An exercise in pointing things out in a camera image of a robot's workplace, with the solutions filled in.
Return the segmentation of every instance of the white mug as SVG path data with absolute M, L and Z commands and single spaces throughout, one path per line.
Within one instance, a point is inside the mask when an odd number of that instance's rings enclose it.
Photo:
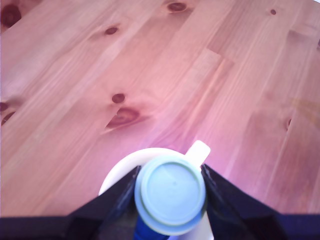
M 207 156 L 210 153 L 210 148 L 205 143 L 200 140 L 194 142 L 194 144 L 189 148 L 187 153 L 183 155 L 180 152 L 162 148 L 162 147 L 151 147 L 135 151 L 128 156 L 120 160 L 108 173 L 104 179 L 102 186 L 99 191 L 99 196 L 108 190 L 112 185 L 123 178 L 127 173 L 129 173 L 136 166 L 143 166 L 145 163 L 161 155 L 166 156 L 176 156 L 185 159 L 195 165 L 197 168 L 203 164 Z M 214 239 L 211 226 L 209 223 L 208 215 L 205 213 L 202 217 L 201 222 L 190 232 L 181 236 L 171 236 L 169 240 L 212 240 Z

